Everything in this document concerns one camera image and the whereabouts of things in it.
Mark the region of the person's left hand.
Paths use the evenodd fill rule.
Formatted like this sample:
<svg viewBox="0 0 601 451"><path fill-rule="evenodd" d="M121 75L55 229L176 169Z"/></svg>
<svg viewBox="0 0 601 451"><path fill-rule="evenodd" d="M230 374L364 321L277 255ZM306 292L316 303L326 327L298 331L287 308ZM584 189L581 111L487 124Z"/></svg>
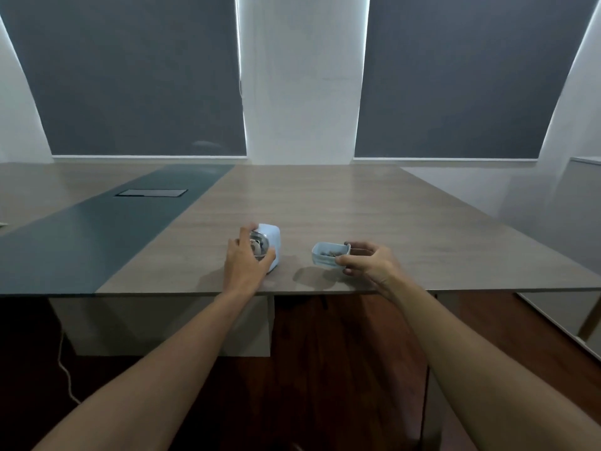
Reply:
<svg viewBox="0 0 601 451"><path fill-rule="evenodd" d="M254 257L249 240L250 231L258 227L251 223L240 227L239 238L229 239L223 267L223 293L249 300L255 295L267 273L263 273Z"/></svg>

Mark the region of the person's right hand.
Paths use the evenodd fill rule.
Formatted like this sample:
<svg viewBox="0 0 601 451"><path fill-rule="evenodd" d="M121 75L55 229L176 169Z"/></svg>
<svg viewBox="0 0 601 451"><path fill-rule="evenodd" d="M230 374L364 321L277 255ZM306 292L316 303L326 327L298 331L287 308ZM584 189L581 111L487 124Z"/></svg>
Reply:
<svg viewBox="0 0 601 451"><path fill-rule="evenodd" d="M351 241L350 254L363 256L362 267L345 267L343 273L351 277L361 277L370 282L380 295L394 299L398 287L406 280L402 266L392 250L384 245L368 241Z"/></svg>

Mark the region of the light blue pencil sharpener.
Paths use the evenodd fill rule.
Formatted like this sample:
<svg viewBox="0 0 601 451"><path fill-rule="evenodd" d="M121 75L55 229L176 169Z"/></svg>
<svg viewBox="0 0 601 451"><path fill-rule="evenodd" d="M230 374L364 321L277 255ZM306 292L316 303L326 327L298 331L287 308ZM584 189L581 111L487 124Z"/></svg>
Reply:
<svg viewBox="0 0 601 451"><path fill-rule="evenodd" d="M280 228L270 224L259 224L256 229L250 231L249 240L253 255L258 261L261 261L271 248L275 250L275 259L267 271L267 273L271 273L280 261Z"/></svg>

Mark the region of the small light blue tray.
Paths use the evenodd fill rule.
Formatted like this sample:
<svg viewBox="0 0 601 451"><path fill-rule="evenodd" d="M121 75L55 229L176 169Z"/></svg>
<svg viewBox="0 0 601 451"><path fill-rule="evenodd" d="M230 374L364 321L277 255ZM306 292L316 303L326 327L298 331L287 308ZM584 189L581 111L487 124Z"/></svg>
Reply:
<svg viewBox="0 0 601 451"><path fill-rule="evenodd" d="M333 258L333 257L319 256L319 252L322 250L331 250L331 249L337 249L337 248L340 248L340 249L346 251L346 254L344 254L343 256L350 254L351 246L348 243L339 244L339 243L331 243L331 242L317 242L311 251L313 264L316 266L321 266L321 267L326 267L326 268L335 268L335 269L339 269L339 270L344 269L343 266L336 264L336 257Z"/></svg>

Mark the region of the person's left forearm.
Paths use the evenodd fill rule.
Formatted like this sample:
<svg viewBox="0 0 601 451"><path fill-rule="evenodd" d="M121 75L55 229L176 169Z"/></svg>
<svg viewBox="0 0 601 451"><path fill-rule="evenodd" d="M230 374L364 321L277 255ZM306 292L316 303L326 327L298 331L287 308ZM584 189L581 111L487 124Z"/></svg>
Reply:
<svg viewBox="0 0 601 451"><path fill-rule="evenodd" d="M168 451L252 296L248 288L226 289L73 409L32 451Z"/></svg>

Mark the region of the person's right forearm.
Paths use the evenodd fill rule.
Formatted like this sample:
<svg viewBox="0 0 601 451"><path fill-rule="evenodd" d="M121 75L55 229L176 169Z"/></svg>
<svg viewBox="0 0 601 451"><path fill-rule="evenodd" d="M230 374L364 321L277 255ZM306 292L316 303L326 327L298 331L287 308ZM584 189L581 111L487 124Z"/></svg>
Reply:
<svg viewBox="0 0 601 451"><path fill-rule="evenodd" d="M601 425L413 282L378 286L417 336L480 451L601 451Z"/></svg>

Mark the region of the grey roller blind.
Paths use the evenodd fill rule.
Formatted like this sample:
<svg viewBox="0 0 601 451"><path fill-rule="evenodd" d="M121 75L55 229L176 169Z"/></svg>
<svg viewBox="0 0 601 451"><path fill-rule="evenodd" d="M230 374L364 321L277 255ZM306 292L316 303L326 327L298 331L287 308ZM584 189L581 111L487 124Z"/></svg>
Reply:
<svg viewBox="0 0 601 451"><path fill-rule="evenodd" d="M536 161L599 0L370 0L355 158Z"/></svg>
<svg viewBox="0 0 601 451"><path fill-rule="evenodd" d="M56 156L245 157L236 0L0 0Z"/></svg>

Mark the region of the white side cabinet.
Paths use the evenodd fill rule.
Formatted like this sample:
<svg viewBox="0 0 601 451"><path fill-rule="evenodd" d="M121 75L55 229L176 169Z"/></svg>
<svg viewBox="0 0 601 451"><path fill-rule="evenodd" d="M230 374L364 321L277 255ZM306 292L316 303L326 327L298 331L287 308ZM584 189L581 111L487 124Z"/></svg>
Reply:
<svg viewBox="0 0 601 451"><path fill-rule="evenodd" d="M601 275L601 156L570 159L537 236ZM521 297L601 361L601 291L522 293Z"/></svg>

